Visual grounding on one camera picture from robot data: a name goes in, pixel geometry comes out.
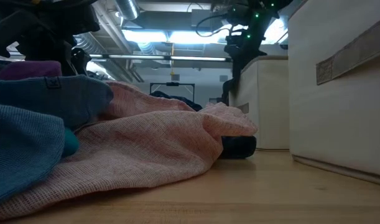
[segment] purple fabric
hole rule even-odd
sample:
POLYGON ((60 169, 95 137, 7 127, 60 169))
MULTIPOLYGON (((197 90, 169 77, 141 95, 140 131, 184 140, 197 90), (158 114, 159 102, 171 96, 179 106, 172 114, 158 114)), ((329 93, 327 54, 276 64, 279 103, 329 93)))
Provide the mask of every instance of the purple fabric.
POLYGON ((62 76, 61 65, 56 61, 13 62, 0 71, 0 80, 60 76, 62 76))

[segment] wooden table surface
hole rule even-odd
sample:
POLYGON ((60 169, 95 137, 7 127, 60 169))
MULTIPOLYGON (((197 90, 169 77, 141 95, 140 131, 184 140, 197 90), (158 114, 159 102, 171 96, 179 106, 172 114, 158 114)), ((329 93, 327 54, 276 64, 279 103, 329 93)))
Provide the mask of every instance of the wooden table surface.
POLYGON ((87 195, 8 223, 380 223, 380 185, 257 152, 190 180, 87 195))

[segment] pink knit fabric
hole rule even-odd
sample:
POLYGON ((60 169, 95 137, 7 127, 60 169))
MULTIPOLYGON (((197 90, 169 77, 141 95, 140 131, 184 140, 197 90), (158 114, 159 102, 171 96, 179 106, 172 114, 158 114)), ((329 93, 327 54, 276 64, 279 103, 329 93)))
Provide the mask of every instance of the pink knit fabric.
POLYGON ((237 108, 217 104, 194 112, 178 100, 109 85, 114 99, 97 123, 76 132, 78 152, 44 182, 0 204, 0 220, 92 192, 156 187, 200 175, 220 155, 221 136, 257 131, 237 108))

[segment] white storage box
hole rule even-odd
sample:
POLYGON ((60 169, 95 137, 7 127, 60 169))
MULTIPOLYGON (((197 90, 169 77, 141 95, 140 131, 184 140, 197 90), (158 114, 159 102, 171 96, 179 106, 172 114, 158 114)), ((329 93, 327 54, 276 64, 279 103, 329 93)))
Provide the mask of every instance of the white storage box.
POLYGON ((380 0, 308 0, 289 19, 290 151, 380 184, 380 0))
POLYGON ((242 71, 237 94, 230 93, 235 106, 259 126, 258 149, 289 148, 288 57, 263 56, 242 71))

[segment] teal fabric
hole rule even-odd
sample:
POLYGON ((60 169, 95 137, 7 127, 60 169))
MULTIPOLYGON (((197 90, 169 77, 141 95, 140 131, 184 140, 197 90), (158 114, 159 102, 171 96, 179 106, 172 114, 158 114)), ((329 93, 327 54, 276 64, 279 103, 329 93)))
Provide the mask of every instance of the teal fabric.
POLYGON ((112 99, 107 84, 84 75, 0 80, 0 105, 57 116, 71 129, 90 122, 112 99))
POLYGON ((62 157, 72 156, 79 148, 79 141, 75 134, 69 129, 65 128, 65 143, 62 157))
POLYGON ((46 178, 64 142, 61 118, 0 105, 0 203, 46 178))

